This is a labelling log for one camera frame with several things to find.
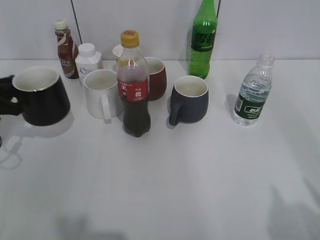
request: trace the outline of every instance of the white bottle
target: white bottle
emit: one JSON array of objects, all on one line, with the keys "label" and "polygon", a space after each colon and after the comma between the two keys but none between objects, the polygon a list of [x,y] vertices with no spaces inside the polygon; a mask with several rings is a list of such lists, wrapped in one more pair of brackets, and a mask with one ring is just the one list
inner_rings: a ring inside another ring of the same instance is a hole
[{"label": "white bottle", "polygon": [[78,69],[80,84],[84,85],[85,76],[94,70],[103,69],[102,54],[96,51],[95,45],[84,43],[79,46],[79,54],[75,59]]}]

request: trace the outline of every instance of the plastic bottle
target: plastic bottle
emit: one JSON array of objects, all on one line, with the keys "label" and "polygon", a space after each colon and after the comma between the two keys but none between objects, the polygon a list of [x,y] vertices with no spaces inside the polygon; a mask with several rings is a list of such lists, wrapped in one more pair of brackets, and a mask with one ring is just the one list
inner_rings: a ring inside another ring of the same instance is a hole
[{"label": "plastic bottle", "polygon": [[75,59],[78,55],[78,47],[70,35],[67,21],[63,18],[59,18],[53,23],[58,41],[58,57],[63,73],[68,79],[77,79],[79,78],[79,75]]},{"label": "plastic bottle", "polygon": [[119,95],[123,103],[123,128],[135,137],[150,130],[148,111],[149,71],[139,52],[139,35],[134,30],[121,33],[123,53],[117,62]]},{"label": "plastic bottle", "polygon": [[85,76],[94,70],[103,69],[102,54],[96,51],[95,45],[83,43],[79,46],[79,54],[75,59],[80,83],[83,86]]},{"label": "plastic bottle", "polygon": [[189,74],[205,79],[210,71],[218,20],[215,1],[203,0],[192,28]]},{"label": "plastic bottle", "polygon": [[233,111],[236,123],[250,126],[258,120],[271,90],[274,61],[271,55],[261,55],[244,78]]}]

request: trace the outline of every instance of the green soda bottle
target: green soda bottle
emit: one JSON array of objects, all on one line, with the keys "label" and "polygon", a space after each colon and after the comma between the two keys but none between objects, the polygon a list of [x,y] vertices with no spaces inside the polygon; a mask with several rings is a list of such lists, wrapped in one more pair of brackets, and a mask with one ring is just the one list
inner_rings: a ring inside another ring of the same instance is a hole
[{"label": "green soda bottle", "polygon": [[193,21],[189,74],[205,79],[210,71],[218,19],[215,1],[203,0]]}]

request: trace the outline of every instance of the red mug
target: red mug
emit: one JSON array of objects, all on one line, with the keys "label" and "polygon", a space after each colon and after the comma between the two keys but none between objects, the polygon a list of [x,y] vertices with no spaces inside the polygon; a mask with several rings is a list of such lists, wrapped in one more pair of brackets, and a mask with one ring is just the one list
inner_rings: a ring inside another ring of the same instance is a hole
[{"label": "red mug", "polygon": [[149,101],[161,98],[167,89],[167,73],[165,64],[158,58],[145,57],[149,70]]}]

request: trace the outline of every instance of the green label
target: green label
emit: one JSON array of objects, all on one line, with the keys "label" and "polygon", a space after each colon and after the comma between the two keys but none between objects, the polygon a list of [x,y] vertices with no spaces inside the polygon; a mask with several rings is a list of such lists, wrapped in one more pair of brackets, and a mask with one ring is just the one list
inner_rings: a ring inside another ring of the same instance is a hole
[{"label": "green label", "polygon": [[214,42],[216,37],[216,30],[206,33],[193,28],[191,48],[198,52],[211,51],[214,48]]},{"label": "green label", "polygon": [[244,119],[257,119],[261,114],[265,102],[266,101],[248,101],[239,94],[234,106],[234,111],[236,112],[236,114],[238,114],[240,117]]}]

